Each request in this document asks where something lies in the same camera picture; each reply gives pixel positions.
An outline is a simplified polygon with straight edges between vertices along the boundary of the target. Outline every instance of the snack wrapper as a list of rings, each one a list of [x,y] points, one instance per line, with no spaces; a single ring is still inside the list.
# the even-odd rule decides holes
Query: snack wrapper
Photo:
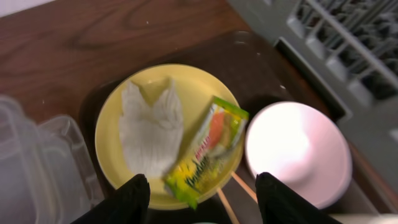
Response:
[[[231,152],[241,138],[249,114],[215,97],[208,115],[195,135],[187,153],[165,177],[174,196],[190,207],[224,170]]]

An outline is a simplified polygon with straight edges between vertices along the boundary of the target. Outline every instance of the popsicle stick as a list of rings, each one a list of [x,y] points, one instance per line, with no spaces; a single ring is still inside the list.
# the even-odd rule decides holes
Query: popsicle stick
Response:
[[[253,200],[258,203],[256,193],[237,175],[232,172],[232,177],[237,181],[237,183],[245,190]]]
[[[218,193],[218,196],[220,197],[221,202],[224,205],[226,213],[228,214],[229,219],[231,220],[232,224],[240,224],[238,221],[238,218],[236,218],[236,215],[231,208],[231,205],[229,204],[228,200],[226,199],[224,192],[221,189],[218,189],[217,193]]]

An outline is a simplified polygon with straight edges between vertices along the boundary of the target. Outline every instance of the wooden table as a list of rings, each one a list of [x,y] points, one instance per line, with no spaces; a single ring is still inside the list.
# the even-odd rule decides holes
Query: wooden table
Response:
[[[224,0],[57,0],[0,18],[0,93],[37,122],[77,119],[94,87],[231,30]]]

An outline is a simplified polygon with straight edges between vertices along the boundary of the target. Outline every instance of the white bowl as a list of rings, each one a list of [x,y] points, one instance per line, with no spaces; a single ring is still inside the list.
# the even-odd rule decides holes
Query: white bowl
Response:
[[[336,202],[351,181],[351,154],[340,130],[301,103],[274,103],[255,115],[246,159],[255,178],[269,172],[319,209]]]

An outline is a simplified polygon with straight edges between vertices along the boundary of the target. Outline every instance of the plastic container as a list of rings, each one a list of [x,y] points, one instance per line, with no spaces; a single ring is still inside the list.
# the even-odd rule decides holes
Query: plastic container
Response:
[[[0,96],[0,223],[70,223],[103,198],[71,117],[37,126]]]

